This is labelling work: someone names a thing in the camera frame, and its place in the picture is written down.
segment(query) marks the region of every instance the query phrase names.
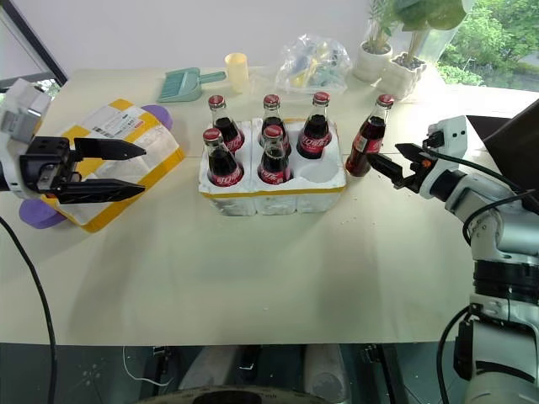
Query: coca-cola bottle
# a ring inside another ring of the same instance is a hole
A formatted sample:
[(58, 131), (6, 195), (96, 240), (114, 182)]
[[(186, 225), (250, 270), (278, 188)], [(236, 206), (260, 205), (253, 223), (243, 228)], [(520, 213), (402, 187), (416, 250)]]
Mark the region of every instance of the coca-cola bottle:
[(221, 132), (216, 128), (207, 129), (202, 135), (208, 151), (208, 179), (217, 187), (230, 187), (243, 177), (243, 167), (227, 148)]
[(288, 156), (283, 147), (283, 130), (280, 126), (268, 126), (264, 137), (264, 154), (259, 165), (259, 177), (265, 183), (277, 185), (292, 178)]
[(268, 94), (264, 97), (264, 122), (262, 123), (262, 130), (259, 134), (259, 143), (264, 146), (264, 138), (262, 134), (268, 126), (277, 125), (283, 130), (283, 147), (286, 150), (286, 155), (290, 156), (292, 147), (288, 140), (288, 134), (286, 133), (285, 124), (279, 115), (280, 100), (279, 96), (275, 94)]
[(369, 153), (378, 153), (386, 133), (387, 112), (393, 105), (393, 96), (383, 94), (376, 100), (374, 109), (360, 127), (352, 143), (352, 151), (346, 160), (346, 170), (355, 176), (363, 177), (371, 169), (367, 160)]
[(297, 140), (297, 152), (305, 158), (320, 158), (331, 141), (328, 128), (329, 94), (319, 92), (312, 97), (312, 112)]
[(221, 131), (228, 150), (235, 153), (245, 142), (245, 135), (238, 129), (236, 122), (228, 117), (225, 98), (222, 95), (212, 95), (208, 98), (208, 105), (213, 127)]

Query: potted plant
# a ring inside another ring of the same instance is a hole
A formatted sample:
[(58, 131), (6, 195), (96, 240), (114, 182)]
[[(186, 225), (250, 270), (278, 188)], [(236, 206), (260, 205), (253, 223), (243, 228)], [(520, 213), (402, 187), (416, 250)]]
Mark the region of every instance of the potted plant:
[(367, 39), (360, 44), (354, 76), (364, 82), (375, 82), (392, 56), (387, 40), (397, 20), (393, 13), (393, 0), (371, 0)]
[(466, 17), (463, 0), (394, 0), (393, 14), (412, 32), (408, 52), (387, 63), (378, 87), (396, 98), (404, 98), (415, 88), (427, 67), (418, 58), (419, 49), (432, 29), (454, 29)]

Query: plastic bag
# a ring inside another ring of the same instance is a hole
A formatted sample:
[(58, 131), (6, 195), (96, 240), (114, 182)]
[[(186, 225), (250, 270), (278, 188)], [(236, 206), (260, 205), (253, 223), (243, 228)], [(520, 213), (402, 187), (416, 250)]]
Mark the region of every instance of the plastic bag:
[(345, 78), (352, 63), (338, 41), (305, 34), (285, 46), (283, 54), (285, 61), (275, 78), (277, 88), (306, 94), (346, 90)]

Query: dustpan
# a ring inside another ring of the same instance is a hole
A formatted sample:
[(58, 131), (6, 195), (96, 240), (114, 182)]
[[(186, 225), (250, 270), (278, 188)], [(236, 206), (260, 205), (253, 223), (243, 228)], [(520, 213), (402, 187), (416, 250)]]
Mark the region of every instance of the dustpan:
[(225, 72), (201, 75), (198, 67), (168, 72), (157, 101), (159, 103), (195, 101), (202, 95), (201, 84), (218, 82), (225, 78), (227, 78)]

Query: yellow cup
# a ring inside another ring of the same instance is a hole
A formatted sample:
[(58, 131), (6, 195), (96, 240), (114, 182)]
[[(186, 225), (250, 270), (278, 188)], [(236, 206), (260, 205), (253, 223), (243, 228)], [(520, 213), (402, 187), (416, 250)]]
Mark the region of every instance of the yellow cup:
[(243, 53), (231, 53), (225, 57), (228, 81), (236, 93), (245, 93), (249, 85), (247, 57)]

